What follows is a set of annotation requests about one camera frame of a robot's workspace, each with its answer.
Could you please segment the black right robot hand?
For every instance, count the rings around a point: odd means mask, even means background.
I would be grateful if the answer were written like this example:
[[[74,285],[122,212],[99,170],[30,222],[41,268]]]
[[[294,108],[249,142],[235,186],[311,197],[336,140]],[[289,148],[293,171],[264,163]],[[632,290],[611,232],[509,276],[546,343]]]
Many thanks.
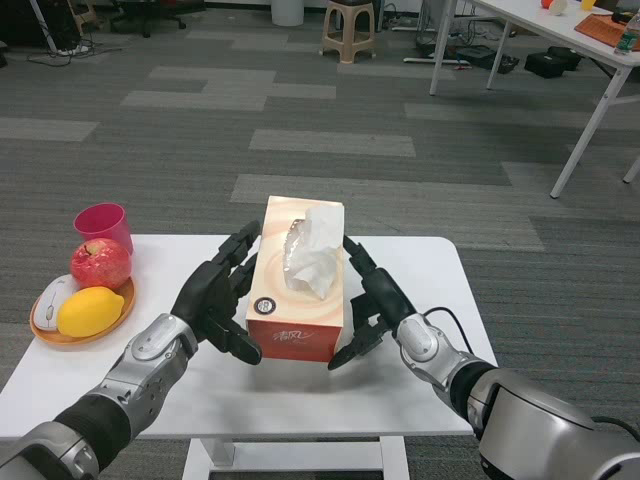
[[[362,244],[344,236],[343,247],[361,277],[363,293],[350,301],[353,337],[328,363],[329,371],[366,355],[382,342],[387,332],[395,336],[400,323],[417,313],[403,290],[385,269],[376,265]]]

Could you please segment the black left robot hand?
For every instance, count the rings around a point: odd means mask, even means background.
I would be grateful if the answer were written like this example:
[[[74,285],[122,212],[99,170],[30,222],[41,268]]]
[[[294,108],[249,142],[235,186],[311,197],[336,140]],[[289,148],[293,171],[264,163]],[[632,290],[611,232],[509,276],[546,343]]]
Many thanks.
[[[254,220],[230,235],[187,279],[171,309],[197,341],[207,340],[249,365],[261,362],[262,350],[234,316],[239,300],[251,289],[257,257],[248,253],[260,233],[260,222]]]

